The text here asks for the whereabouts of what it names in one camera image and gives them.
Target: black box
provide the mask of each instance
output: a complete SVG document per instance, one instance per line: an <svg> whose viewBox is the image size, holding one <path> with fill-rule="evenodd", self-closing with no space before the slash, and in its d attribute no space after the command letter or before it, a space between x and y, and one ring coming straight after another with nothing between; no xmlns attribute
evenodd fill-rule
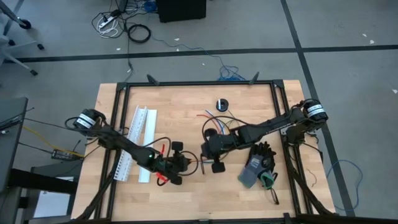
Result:
<svg viewBox="0 0 398 224"><path fill-rule="evenodd" d="M156 0L156 5L161 22L206 17L206 0Z"/></svg>

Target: wooden table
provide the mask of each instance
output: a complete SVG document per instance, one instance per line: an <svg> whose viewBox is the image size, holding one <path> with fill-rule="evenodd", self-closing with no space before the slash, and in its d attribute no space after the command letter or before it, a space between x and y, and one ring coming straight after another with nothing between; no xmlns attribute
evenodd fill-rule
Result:
<svg viewBox="0 0 398 224"><path fill-rule="evenodd" d="M303 99L298 80L286 80L284 85L290 106ZM115 83L101 84L96 100L95 109L104 113L108 120L112 113L115 88ZM126 125L131 123L137 105L156 109L155 139L168 136L173 141L183 141L184 150L199 156L200 144L203 142L201 127L206 118L197 114L205 114L205 110L210 110L215 115L221 115L222 113L215 109L218 98L227 99L229 110L235 117L248 123L261 123L275 117L269 85L133 87L129 95ZM118 111L121 111L123 96L119 102ZM282 108L282 100L279 99L279 103ZM235 126L237 123L232 122L231 127ZM208 122L206 127L214 128L214 124ZM248 156L248 150L244 149L235 150L224 159L226 172L213 174L211 166L205 165L205 175L199 170L194 175L183 177L183 184L179 186L168 183L158 187L154 174L151 175L149 184L139 184L139 168L134 164L128 182L117 184L112 221L279 218L286 212L294 217L280 134L278 132L269 134L262 141L267 141L277 153L275 171L279 176L274 189L280 205L274 204L271 192L264 190L259 181L251 189L246 189L238 181L237 176L242 171ZM314 138L310 136L306 136L306 142L317 146ZM154 147L160 150L163 143L167 144L161 141ZM96 144L89 145L86 154L96 146ZM83 163L72 218L84 211L98 189L104 152L104 149L98 149ZM300 152L308 186L324 206L334 212L319 153L305 145L300 147ZM311 186L315 183L315 177L309 173L309 170L317 179L313 187ZM301 208L305 212L302 193L300 187L297 188ZM106 194L103 211L106 210L107 200Z"/></svg>

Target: yellow cable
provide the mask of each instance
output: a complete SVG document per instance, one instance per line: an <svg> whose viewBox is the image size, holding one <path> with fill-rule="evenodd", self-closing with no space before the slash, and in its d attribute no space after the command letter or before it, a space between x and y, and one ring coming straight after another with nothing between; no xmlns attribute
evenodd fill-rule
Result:
<svg viewBox="0 0 398 224"><path fill-rule="evenodd" d="M81 155L81 154L79 154L79 153L77 153L77 152L72 152L72 151L69 151L69 150L61 149L61 148L59 148L58 146L54 146L53 144L49 143L41 134L39 134L38 132L36 132L36 131L34 131L34 130L28 128L28 127L23 126L23 128L24 128L25 130L30 131L30 132L32 132L33 134L35 134L40 140L42 140L44 143L46 143L47 145L49 145L49 146L52 147L53 149L56 149L56 150L59 150L59 151L62 151L62 152L68 152L68 153L73 154L73 155L76 155L76 156L78 156L78 157L84 157L84 155Z"/></svg>

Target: black puck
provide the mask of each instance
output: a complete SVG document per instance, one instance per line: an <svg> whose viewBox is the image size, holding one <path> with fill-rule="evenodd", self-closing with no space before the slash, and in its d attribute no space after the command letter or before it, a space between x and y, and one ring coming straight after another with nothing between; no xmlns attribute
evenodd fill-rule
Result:
<svg viewBox="0 0 398 224"><path fill-rule="evenodd" d="M216 109L219 112L225 112L228 110L228 101L226 99L218 99L216 102Z"/></svg>

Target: glove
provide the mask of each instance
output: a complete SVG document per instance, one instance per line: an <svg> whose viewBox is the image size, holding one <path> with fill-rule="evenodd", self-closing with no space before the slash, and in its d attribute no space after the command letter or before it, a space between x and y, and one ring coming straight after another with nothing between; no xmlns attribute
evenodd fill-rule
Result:
<svg viewBox="0 0 398 224"><path fill-rule="evenodd" d="M253 145L238 180L245 187L251 188L258 178L266 189L272 188L277 177L276 173L273 174L274 155L276 155L276 152L271 150L267 142Z"/></svg>

